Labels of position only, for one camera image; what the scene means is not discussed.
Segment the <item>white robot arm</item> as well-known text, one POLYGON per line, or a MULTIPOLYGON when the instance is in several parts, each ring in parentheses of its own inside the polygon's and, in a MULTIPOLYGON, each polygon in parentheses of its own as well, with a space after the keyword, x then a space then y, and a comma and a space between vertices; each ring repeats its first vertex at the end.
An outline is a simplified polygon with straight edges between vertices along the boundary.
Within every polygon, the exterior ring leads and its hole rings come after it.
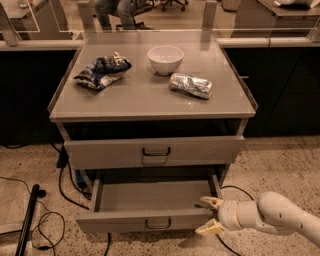
POLYGON ((273 235, 290 235, 294 232, 304 236, 320 247, 320 219, 276 192, 265 192, 257 200, 222 200, 202 197, 202 202, 217 211, 212 218, 196 229, 199 235, 219 234, 224 230, 239 231, 245 228, 273 235))

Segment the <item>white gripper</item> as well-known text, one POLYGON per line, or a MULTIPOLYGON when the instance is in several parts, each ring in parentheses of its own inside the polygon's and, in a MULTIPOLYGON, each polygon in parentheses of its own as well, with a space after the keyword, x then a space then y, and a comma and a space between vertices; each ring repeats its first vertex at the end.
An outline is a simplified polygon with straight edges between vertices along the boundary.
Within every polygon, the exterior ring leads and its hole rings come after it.
POLYGON ((217 197, 204 196, 200 200, 218 210, 218 222, 215 218, 195 230, 198 235, 220 234, 226 227, 230 231, 244 228, 257 229, 262 223, 255 201, 222 201, 217 197))

